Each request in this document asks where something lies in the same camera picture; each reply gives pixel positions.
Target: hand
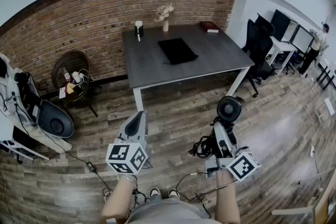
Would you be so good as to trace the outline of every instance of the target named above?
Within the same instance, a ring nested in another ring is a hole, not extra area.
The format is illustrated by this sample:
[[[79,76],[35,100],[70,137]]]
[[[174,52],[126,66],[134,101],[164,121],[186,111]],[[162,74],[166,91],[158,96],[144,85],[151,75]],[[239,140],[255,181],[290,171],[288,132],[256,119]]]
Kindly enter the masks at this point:
[[[220,169],[217,173],[217,187],[233,183],[235,180],[228,169]]]

